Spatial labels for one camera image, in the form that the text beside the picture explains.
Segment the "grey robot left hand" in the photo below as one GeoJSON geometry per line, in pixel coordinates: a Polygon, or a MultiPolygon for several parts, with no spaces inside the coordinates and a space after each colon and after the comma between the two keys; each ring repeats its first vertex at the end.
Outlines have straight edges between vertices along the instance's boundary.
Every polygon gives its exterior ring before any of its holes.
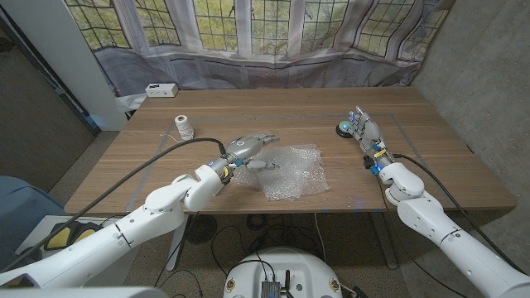
{"type": "Polygon", "coordinates": [[[279,142],[280,139],[273,134],[255,134],[239,137],[225,148],[226,152],[217,159],[210,161],[208,166],[219,176],[231,174],[236,168],[245,166],[248,171],[258,172],[278,168],[273,162],[253,159],[266,145],[279,142]]]}

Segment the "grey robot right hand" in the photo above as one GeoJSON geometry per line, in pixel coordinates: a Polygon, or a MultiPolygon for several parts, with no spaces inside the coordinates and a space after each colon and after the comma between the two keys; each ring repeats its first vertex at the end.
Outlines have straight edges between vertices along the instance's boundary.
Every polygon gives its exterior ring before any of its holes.
{"type": "Polygon", "coordinates": [[[393,163],[378,124],[360,106],[349,113],[349,121],[340,128],[359,143],[363,154],[380,170],[393,163]]]}

